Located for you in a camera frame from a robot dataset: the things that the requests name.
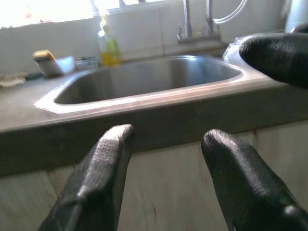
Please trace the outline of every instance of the dish soap bottle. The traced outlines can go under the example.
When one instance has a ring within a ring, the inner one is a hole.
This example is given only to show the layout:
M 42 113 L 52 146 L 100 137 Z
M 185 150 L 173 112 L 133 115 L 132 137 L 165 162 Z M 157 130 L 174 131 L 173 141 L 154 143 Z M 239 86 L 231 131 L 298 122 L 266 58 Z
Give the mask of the dish soap bottle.
M 106 15 L 102 15 L 101 30 L 98 32 L 98 43 L 101 50 L 102 62 L 105 66 L 121 64 L 121 53 L 109 25 Z

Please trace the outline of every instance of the yellow liquid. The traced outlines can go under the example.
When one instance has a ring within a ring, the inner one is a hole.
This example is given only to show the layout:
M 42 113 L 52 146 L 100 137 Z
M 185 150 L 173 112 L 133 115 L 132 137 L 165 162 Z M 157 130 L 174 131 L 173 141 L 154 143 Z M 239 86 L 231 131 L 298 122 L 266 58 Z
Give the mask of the yellow liquid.
M 109 53 L 101 53 L 102 61 L 105 66 L 117 66 L 121 64 L 119 57 L 114 57 Z

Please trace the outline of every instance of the black rubber glove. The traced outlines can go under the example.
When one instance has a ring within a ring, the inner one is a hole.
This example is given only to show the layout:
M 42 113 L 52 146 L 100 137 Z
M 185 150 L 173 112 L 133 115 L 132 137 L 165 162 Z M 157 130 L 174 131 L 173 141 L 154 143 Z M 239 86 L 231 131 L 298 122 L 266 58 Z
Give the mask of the black rubber glove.
M 308 231 L 308 214 L 251 145 L 210 130 L 202 152 L 230 231 Z
M 131 125 L 108 130 L 70 176 L 40 231 L 116 231 L 134 140 Z
M 293 28 L 292 34 L 251 35 L 241 44 L 240 56 L 269 77 L 308 88 L 308 24 Z

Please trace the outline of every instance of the window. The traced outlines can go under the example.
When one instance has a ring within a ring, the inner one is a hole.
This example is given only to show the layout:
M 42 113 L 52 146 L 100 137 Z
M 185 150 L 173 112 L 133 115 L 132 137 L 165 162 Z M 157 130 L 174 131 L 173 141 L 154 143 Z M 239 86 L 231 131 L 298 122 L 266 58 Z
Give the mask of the window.
M 91 18 L 102 10 L 125 10 L 163 0 L 9 0 L 1 3 L 0 27 Z

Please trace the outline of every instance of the sink basin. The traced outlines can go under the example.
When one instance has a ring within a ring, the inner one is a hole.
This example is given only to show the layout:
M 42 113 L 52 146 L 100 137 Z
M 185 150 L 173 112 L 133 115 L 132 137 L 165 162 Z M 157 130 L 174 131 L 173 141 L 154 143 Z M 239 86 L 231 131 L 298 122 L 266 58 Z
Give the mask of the sink basin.
M 49 100 L 58 106 L 70 106 L 69 111 L 80 111 L 81 107 L 71 108 L 95 102 L 109 105 L 107 102 L 112 99 L 213 84 L 240 74 L 236 67 L 205 56 L 173 56 L 134 62 L 76 74 L 35 106 L 63 113 L 63 110 L 51 109 Z

